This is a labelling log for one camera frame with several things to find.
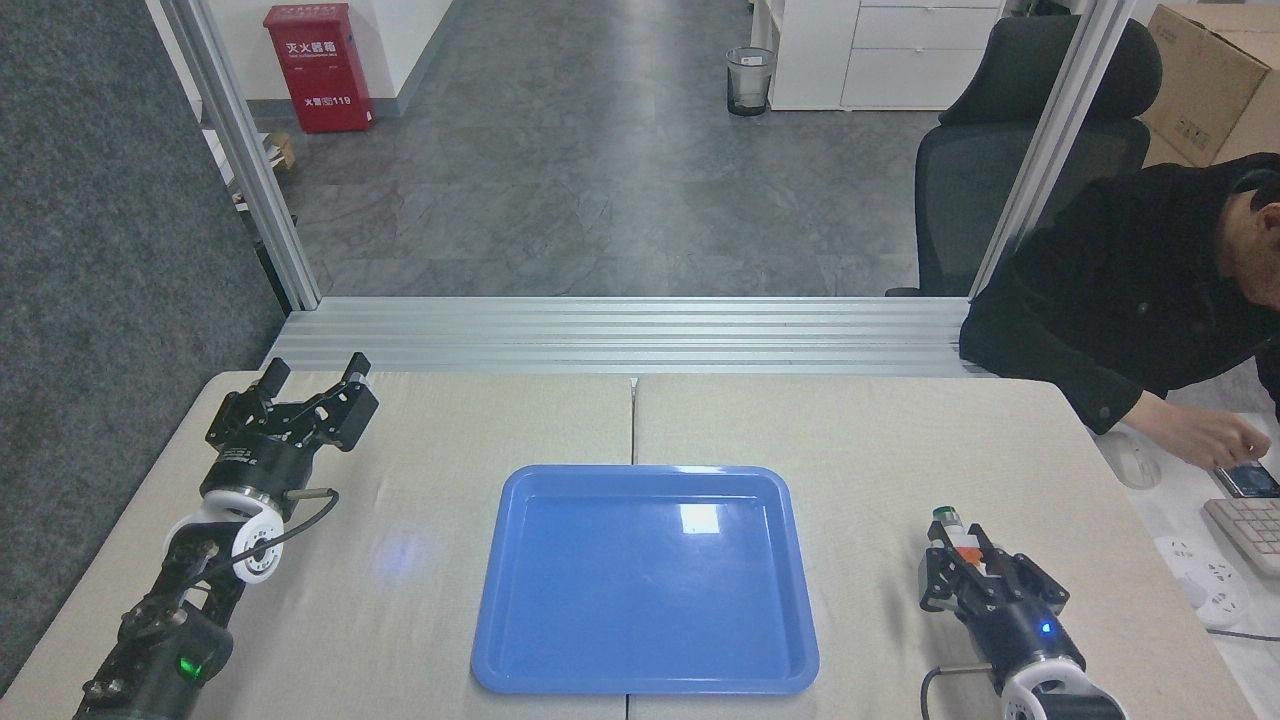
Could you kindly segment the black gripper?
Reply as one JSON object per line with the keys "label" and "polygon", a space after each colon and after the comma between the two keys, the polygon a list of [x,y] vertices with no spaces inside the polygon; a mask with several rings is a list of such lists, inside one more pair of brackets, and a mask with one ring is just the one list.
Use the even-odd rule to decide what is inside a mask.
{"label": "black gripper", "polygon": [[[371,363],[355,352],[342,378],[329,389],[294,404],[275,404],[291,368],[274,357],[243,392],[223,400],[205,436],[220,448],[204,480],[204,495],[227,489],[259,497],[274,509],[294,509],[288,492],[305,489],[314,469],[314,451],[323,445],[349,452],[379,409],[366,375]],[[275,439],[234,439],[270,436]]]}
{"label": "black gripper", "polygon": [[[1084,669],[1084,656],[1053,614],[1065,607],[1068,591],[1024,553],[996,546],[983,528],[975,528],[974,537],[978,564],[948,546],[924,551],[922,609],[965,615],[964,625],[991,665],[993,683],[1051,659],[1069,659]],[[992,600],[1011,603],[992,607]]]}

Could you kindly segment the person's hand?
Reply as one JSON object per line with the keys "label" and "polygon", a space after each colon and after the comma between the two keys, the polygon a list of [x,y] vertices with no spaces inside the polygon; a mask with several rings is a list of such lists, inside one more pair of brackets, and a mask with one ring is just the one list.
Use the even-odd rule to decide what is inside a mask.
{"label": "person's hand", "polygon": [[1211,471],[1258,461],[1271,439],[1242,416],[1143,392],[1121,423],[1184,462]]}

